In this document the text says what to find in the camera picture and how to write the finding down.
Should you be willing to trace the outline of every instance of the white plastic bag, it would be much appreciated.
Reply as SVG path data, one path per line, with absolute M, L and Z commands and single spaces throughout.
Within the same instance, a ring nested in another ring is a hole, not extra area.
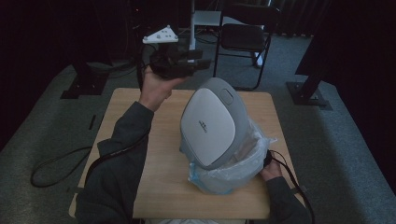
M 266 138 L 260 127 L 248 118 L 249 127 L 241 147 L 225 164 L 214 170 L 204 170 L 190 163 L 189 181 L 202 192 L 210 194 L 229 194 L 242 187 L 263 167 L 270 139 Z

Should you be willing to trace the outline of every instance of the wooden table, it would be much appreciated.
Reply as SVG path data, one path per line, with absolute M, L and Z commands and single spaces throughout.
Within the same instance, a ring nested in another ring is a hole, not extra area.
M 179 152 L 180 119 L 194 91 L 173 90 L 170 98 L 155 112 L 149 134 L 148 155 L 134 202 L 135 218 L 228 218 L 266 219 L 269 217 L 269 198 L 263 180 L 257 175 L 247 185 L 229 195 L 202 193 L 188 181 L 189 162 Z M 267 137 L 277 138 L 270 149 L 280 152 L 293 166 L 279 124 L 272 97 L 265 92 L 240 91 L 248 115 L 256 121 Z M 111 136 L 115 122 L 137 101 L 139 89 L 116 89 L 110 100 L 102 126 L 97 134 L 79 187 L 84 187 L 91 163 L 99 157 L 97 143 Z M 283 170 L 290 186 L 291 181 Z M 74 215 L 76 195 L 69 209 Z

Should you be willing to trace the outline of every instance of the gray carpet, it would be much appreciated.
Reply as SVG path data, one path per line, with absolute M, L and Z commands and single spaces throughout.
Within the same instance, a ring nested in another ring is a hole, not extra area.
M 213 36 L 198 36 L 214 41 Z M 317 223 L 396 223 L 396 198 L 380 173 L 361 134 L 334 86 L 319 90 L 332 110 L 295 105 L 287 81 L 304 82 L 294 72 L 309 45 L 304 37 L 275 36 L 256 91 L 272 94 L 299 182 L 307 188 Z M 197 42 L 204 58 L 214 58 L 214 45 Z M 254 83 L 258 69 L 250 60 L 220 58 L 219 77 L 231 84 Z M 194 90 L 211 77 L 199 71 L 179 89 Z M 71 66 L 52 80 L 29 117 L 0 154 L 0 223 L 76 223 L 68 215 L 84 163 L 65 181 L 38 189 L 30 174 L 39 163 L 79 147 L 91 146 L 111 93 L 136 88 L 135 71 L 111 74 L 100 96 L 61 100 L 76 75 Z M 92 116 L 96 122 L 91 126 Z M 82 157 L 83 151 L 47 167 L 38 181 L 56 180 Z

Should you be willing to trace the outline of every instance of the gray sleeve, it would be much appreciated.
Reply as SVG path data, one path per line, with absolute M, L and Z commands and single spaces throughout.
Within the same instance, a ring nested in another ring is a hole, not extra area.
M 270 223 L 311 223 L 308 210 L 297 200 L 283 176 L 266 182 L 270 196 Z
M 153 112 L 134 103 L 117 121 L 111 138 L 98 144 L 101 156 L 132 146 L 148 135 Z M 121 156 L 100 163 L 77 196 L 78 223 L 129 223 L 146 161 L 149 138 Z

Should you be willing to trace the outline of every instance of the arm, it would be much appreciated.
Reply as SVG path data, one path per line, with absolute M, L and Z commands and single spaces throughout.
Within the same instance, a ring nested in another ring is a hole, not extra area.
M 163 80 L 148 68 L 139 102 L 117 121 L 111 138 L 98 143 L 101 156 L 130 147 L 148 134 L 154 112 L 184 78 Z M 100 163 L 77 196 L 79 223 L 128 223 L 147 155 L 148 139 L 126 154 Z
M 266 182 L 270 195 L 270 223 L 311 223 L 308 211 L 293 195 L 286 179 L 282 176 L 278 162 L 271 160 L 260 174 Z

